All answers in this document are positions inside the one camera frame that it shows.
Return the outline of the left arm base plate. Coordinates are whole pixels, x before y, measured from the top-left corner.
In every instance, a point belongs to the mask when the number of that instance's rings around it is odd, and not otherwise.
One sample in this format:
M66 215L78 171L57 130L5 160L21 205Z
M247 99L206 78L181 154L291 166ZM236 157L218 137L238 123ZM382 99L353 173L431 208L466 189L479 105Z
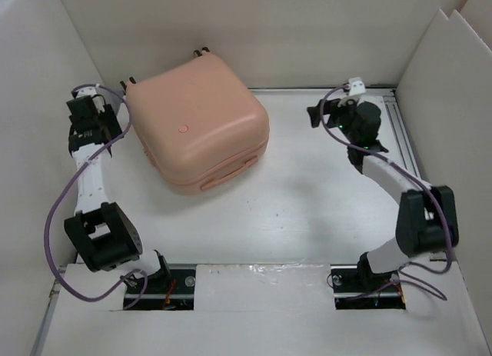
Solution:
M128 311L193 311L195 265L172 265L171 279L151 279L144 294Z

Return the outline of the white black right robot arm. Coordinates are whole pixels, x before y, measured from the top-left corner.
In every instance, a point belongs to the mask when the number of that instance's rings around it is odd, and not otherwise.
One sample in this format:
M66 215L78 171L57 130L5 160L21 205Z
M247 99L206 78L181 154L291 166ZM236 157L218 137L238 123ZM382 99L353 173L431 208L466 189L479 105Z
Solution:
M351 165L398 204L394 237L360 256L355 271L357 284L375 291L385 277L415 266L416 257L439 251L445 253L446 264L435 273L448 272L459 242L452 189L433 186L386 156L388 150L378 139L381 110L375 104L322 98L308 107L307 113L312 128L322 126L327 133L335 128L341 131L344 137L339 142L346 146Z

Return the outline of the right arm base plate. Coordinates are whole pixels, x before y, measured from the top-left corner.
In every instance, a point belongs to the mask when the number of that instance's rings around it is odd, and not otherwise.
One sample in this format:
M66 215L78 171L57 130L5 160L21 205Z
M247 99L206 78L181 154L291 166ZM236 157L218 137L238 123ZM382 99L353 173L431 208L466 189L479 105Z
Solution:
M391 271L363 279L357 265L332 265L327 284L337 310L405 310L399 274Z

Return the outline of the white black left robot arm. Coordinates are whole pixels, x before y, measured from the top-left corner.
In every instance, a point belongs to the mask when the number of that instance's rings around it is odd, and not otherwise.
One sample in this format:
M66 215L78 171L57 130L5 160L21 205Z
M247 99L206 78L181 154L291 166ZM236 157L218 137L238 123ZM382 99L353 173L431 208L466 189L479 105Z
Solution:
M108 192L108 165L112 145L128 132L122 128L109 98L116 91L86 84L72 91L67 106L71 122L68 152L76 163L75 213L64 230L92 272L111 271L137 261L143 245L136 227Z

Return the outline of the pink hard-shell suitcase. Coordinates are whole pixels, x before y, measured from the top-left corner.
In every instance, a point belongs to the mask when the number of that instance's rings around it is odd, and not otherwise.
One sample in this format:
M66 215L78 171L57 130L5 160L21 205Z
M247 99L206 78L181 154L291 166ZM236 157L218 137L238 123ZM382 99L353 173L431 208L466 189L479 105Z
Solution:
M131 123L149 162L180 195L206 192L259 161L266 109L206 47L160 75L126 83Z

